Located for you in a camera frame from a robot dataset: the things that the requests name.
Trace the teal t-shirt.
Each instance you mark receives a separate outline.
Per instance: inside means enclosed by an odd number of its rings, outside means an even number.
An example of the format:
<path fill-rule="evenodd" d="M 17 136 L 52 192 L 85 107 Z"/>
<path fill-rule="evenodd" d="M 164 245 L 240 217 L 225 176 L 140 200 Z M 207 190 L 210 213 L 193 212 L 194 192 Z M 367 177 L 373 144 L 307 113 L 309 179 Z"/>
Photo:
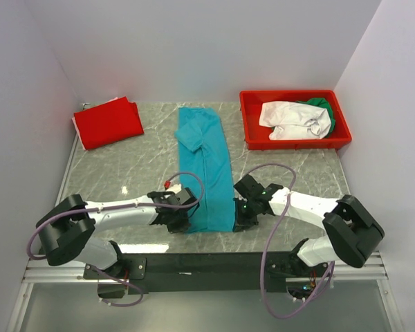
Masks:
<path fill-rule="evenodd" d="M 181 184 L 201 197 L 191 212 L 189 233 L 231 232 L 235 222 L 235 202 L 230 154 L 220 117 L 211 108 L 181 107 L 178 110 L 178 162 Z"/>

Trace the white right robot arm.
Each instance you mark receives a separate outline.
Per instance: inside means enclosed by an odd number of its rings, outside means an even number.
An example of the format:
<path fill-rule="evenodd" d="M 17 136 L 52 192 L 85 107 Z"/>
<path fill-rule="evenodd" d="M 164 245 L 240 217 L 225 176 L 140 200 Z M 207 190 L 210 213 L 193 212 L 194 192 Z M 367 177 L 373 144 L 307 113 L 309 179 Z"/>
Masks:
<path fill-rule="evenodd" d="M 258 224 L 260 214 L 289 216 L 322 229 L 325 234 L 316 239 L 301 240 L 280 264 L 271 270 L 285 277 L 303 277 L 323 264 L 341 260 L 353 268 L 362 268 L 385 231 L 354 196 L 325 199 L 289 190 L 271 183 L 264 187 L 251 175 L 244 176 L 234 188 L 236 199 L 235 230 L 245 230 Z"/>

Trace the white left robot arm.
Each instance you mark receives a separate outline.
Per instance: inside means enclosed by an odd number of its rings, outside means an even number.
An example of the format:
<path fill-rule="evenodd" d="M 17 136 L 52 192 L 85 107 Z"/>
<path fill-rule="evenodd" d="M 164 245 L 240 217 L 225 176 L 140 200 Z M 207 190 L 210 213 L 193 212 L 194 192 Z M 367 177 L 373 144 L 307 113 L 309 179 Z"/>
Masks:
<path fill-rule="evenodd" d="M 198 206 L 192 190 L 181 185 L 114 202 L 86 202 L 74 194 L 38 221 L 40 227 L 53 220 L 38 236 L 49 266 L 78 261 L 115 278 L 129 269 L 120 246 L 95 234 L 131 225 L 165 225 L 170 233 L 185 232 L 190 226 L 189 210 Z"/>

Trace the red plastic bin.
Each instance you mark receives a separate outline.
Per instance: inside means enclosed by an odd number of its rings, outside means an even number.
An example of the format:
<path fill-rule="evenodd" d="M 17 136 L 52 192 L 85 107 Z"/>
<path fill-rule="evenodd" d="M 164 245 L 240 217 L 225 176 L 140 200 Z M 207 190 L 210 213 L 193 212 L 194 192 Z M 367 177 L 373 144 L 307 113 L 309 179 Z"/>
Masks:
<path fill-rule="evenodd" d="M 239 94 L 245 141 L 249 150 L 276 149 L 335 149 L 339 150 L 352 141 L 347 122 L 332 90 L 247 90 Z M 271 140 L 271 129 L 259 125 L 262 104 L 274 101 L 307 101 L 324 98 L 329 102 L 335 127 L 330 136 L 321 140 Z"/>

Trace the crumpled white t-shirt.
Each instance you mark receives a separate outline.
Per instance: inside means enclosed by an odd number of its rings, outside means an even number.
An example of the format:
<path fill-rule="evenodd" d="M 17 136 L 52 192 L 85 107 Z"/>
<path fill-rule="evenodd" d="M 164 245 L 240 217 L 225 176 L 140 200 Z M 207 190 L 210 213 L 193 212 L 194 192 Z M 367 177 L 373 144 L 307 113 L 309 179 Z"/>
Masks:
<path fill-rule="evenodd" d="M 306 105 L 298 102 L 274 101 L 261 106 L 259 126 L 271 129 L 270 140 L 321 140 L 313 136 Z"/>

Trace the folded red t-shirt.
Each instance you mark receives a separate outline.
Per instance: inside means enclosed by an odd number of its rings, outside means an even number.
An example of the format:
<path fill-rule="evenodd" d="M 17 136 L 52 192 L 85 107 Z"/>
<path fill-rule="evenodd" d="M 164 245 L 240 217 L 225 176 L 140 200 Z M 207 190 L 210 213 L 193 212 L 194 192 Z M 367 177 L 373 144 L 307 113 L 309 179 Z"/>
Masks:
<path fill-rule="evenodd" d="M 127 97 L 74 113 L 74 116 L 85 150 L 144 134 L 137 104 Z"/>

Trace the green t-shirt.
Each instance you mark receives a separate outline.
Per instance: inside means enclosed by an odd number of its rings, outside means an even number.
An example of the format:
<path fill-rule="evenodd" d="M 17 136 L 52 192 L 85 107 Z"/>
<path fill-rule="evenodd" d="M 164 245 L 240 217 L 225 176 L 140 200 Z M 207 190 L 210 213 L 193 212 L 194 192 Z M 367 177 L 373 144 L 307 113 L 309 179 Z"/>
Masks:
<path fill-rule="evenodd" d="M 310 125 L 313 136 L 323 139 L 333 132 L 336 120 L 327 99 L 311 98 L 307 101 L 298 101 L 298 103 L 306 105 L 304 110 L 310 113 L 311 118 L 306 123 Z"/>

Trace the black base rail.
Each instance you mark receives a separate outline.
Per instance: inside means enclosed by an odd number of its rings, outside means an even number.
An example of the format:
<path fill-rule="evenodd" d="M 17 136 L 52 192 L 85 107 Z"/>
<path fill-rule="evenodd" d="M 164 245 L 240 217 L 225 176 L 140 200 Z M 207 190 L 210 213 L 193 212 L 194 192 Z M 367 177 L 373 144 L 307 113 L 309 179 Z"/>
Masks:
<path fill-rule="evenodd" d="M 260 252 L 125 254 L 115 274 L 145 293 L 258 290 Z M 266 255 L 264 286 L 269 293 L 286 291 L 288 279 L 323 276 L 328 264 L 308 267 L 289 252 Z"/>

